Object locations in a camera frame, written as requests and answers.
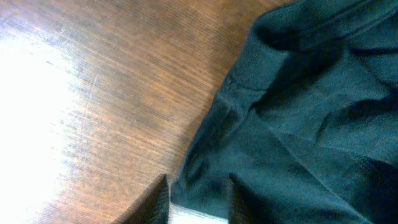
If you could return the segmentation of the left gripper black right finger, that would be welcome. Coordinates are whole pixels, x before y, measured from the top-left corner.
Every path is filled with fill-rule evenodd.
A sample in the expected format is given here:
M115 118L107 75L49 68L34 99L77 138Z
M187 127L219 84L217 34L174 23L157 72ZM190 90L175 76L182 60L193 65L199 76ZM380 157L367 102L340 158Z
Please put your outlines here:
M259 180L248 180L229 174L228 223L280 223L266 193L267 185Z

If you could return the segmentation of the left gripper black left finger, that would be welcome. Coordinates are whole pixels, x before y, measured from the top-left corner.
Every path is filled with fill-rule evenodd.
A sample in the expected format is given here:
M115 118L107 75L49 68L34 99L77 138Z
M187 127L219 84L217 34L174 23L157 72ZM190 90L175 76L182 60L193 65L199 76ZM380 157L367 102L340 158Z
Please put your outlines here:
M112 224L168 224L169 210L169 183L167 175L160 174Z

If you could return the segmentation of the black t-shirt white logo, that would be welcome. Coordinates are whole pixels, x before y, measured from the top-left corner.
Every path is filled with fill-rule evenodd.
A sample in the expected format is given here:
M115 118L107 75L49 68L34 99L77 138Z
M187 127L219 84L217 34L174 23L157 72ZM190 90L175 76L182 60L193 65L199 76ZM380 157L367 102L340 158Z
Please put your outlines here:
M397 222L397 1L304 0L261 15L171 188L258 223Z

